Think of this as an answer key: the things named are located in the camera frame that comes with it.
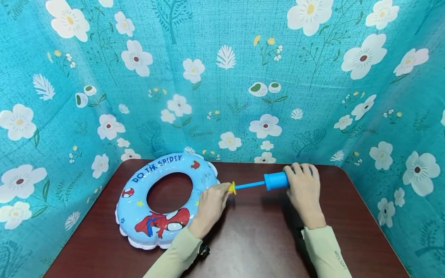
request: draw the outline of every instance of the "light green sleeve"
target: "light green sleeve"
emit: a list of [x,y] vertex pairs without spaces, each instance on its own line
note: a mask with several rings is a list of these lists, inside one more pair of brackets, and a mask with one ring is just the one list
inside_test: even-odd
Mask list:
[[319,278],[352,278],[330,226],[301,233]]
[[182,229],[143,278],[179,278],[196,259],[201,243],[187,227]]

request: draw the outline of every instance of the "white flower print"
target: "white flower print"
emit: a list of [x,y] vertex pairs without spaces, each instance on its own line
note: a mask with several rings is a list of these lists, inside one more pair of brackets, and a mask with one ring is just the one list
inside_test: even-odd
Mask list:
[[148,66],[153,63],[151,54],[144,52],[137,40],[128,40],[127,49],[121,53],[121,58],[127,69],[136,70],[136,73],[142,77],[149,76],[150,69]]
[[134,25],[130,18],[126,18],[123,12],[117,12],[114,14],[116,20],[116,29],[119,34],[127,34],[127,36],[133,36]]
[[365,100],[364,103],[360,103],[355,106],[354,110],[351,112],[351,115],[356,116],[356,121],[360,120],[363,115],[371,109],[371,107],[374,105],[374,100],[376,97],[377,95],[371,95]]
[[117,140],[117,146],[118,147],[126,147],[128,148],[130,146],[130,142],[128,142],[127,140],[125,140],[124,138],[119,138]]
[[34,184],[42,181],[46,175],[45,168],[33,170],[29,164],[6,171],[1,176],[0,203],[7,203],[15,197],[28,198],[34,192]]
[[264,149],[266,151],[270,151],[274,148],[274,144],[272,144],[270,141],[263,141],[263,143],[260,146],[260,149]]
[[332,15],[333,0],[296,0],[297,5],[287,12],[287,26],[292,29],[303,28],[306,36],[317,33],[320,24]]
[[337,123],[335,123],[334,128],[343,130],[348,125],[352,124],[352,118],[349,115],[341,117]]
[[376,161],[375,166],[377,170],[388,170],[392,164],[392,144],[382,141],[378,148],[372,147],[369,151],[369,156]]
[[111,8],[113,6],[114,0],[99,0],[99,3],[102,7]]
[[333,156],[331,156],[331,159],[329,159],[329,161],[342,161],[343,159],[344,159],[343,150],[338,150]]
[[126,161],[129,159],[141,159],[141,155],[135,153],[133,149],[125,149],[125,153],[121,155],[121,160]]
[[0,222],[6,222],[5,230],[17,228],[23,220],[28,220],[32,213],[29,210],[29,204],[16,202],[14,206],[5,205],[0,208]]
[[388,25],[389,22],[397,18],[399,6],[393,6],[392,0],[382,0],[374,4],[372,13],[366,17],[366,26],[376,26],[377,30],[381,30]]
[[422,48],[416,51],[415,48],[408,51],[405,56],[403,56],[400,64],[396,66],[393,73],[396,76],[400,76],[402,74],[407,74],[412,72],[414,66],[420,65],[428,61],[429,54],[427,48]]
[[377,207],[379,208],[378,220],[380,226],[386,224],[388,228],[392,227],[392,217],[396,214],[396,208],[394,207],[394,203],[388,202],[386,198],[382,198],[380,202],[378,202]]
[[192,61],[190,58],[187,58],[182,62],[182,66],[185,70],[184,78],[190,80],[193,84],[201,81],[201,74],[206,70],[200,59]]
[[99,117],[99,123],[101,124],[97,128],[97,133],[103,140],[105,137],[108,140],[113,140],[117,137],[117,133],[124,133],[125,127],[120,122],[116,121],[116,117],[111,114],[102,114]]
[[279,119],[271,114],[264,114],[259,121],[251,121],[249,130],[255,132],[257,138],[264,139],[268,135],[280,136],[282,129],[278,125]]
[[71,229],[81,217],[80,211],[73,212],[65,221],[65,230],[68,231]]
[[394,204],[398,205],[399,207],[403,207],[405,204],[405,191],[402,188],[397,189],[394,192]]
[[185,147],[184,152],[185,153],[196,153],[196,151],[192,147]]
[[404,185],[411,184],[414,192],[424,197],[433,192],[434,184],[431,179],[438,177],[440,173],[441,169],[432,154],[424,153],[419,156],[414,151],[406,160],[402,180]]
[[255,157],[254,162],[255,163],[275,163],[277,160],[276,158],[272,157],[272,153],[270,152],[264,152],[261,154],[260,157]]
[[187,104],[186,98],[178,94],[175,94],[172,100],[167,101],[167,108],[173,111],[178,117],[192,113],[192,107]]
[[71,9],[65,0],[49,0],[45,3],[48,12],[55,18],[51,21],[52,28],[65,39],[76,36],[80,41],[87,41],[89,23],[79,9]]
[[371,66],[380,63],[386,55],[387,50],[383,48],[385,41],[385,34],[369,35],[361,47],[353,47],[344,54],[341,69],[350,71],[353,80],[362,79],[368,74]]
[[303,110],[300,108],[295,108],[291,112],[291,118],[294,120],[301,120],[303,119]]
[[100,178],[102,173],[108,171],[109,158],[106,154],[102,156],[96,155],[93,163],[91,164],[91,170],[93,170],[93,177]]
[[8,138],[17,141],[21,138],[31,138],[37,127],[32,122],[34,112],[23,104],[16,104],[12,111],[0,112],[0,126],[8,130]]
[[161,120],[173,124],[174,120],[176,120],[176,117],[173,113],[170,113],[168,109],[164,109],[161,111]]
[[236,148],[241,147],[241,139],[235,137],[232,132],[226,132],[221,134],[221,141],[218,142],[218,145],[222,149],[229,149],[231,151],[235,151]]

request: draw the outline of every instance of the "person's right hand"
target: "person's right hand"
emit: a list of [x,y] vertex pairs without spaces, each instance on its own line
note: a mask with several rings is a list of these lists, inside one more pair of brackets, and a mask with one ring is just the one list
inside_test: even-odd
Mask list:
[[325,227],[326,220],[320,207],[320,176],[317,168],[312,164],[293,163],[290,167],[285,166],[284,172],[290,184],[287,195],[303,224],[308,229]]

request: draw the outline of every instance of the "dark red wooden table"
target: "dark red wooden table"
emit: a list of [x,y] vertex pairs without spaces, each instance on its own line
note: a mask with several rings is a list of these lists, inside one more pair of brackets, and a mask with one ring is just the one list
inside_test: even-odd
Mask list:
[[[119,233],[114,210],[128,179],[149,160],[122,163],[82,223],[46,273],[46,278],[142,277],[162,250],[135,249]],[[215,163],[221,182],[260,181],[264,173],[283,165]],[[347,174],[333,166],[318,166],[321,205],[332,226],[343,257],[354,278],[407,278],[398,257],[369,213]],[[150,207],[160,213],[181,207],[190,196],[191,181],[172,174],[149,193]],[[226,213],[211,234],[211,254],[184,277],[308,278],[295,251],[281,211],[283,190],[267,192],[264,186],[242,189],[231,196]]]

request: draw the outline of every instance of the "blue swim ring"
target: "blue swim ring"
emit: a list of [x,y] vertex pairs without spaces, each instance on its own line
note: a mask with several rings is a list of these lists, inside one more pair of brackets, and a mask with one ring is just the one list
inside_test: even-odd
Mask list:
[[[147,194],[157,181],[171,173],[188,175],[193,189],[182,208],[159,214],[148,206]],[[121,235],[128,237],[136,248],[151,250],[159,246],[167,249],[196,215],[201,193],[219,183],[217,175],[215,166],[198,154],[172,153],[148,163],[128,180],[120,195],[115,216]]]

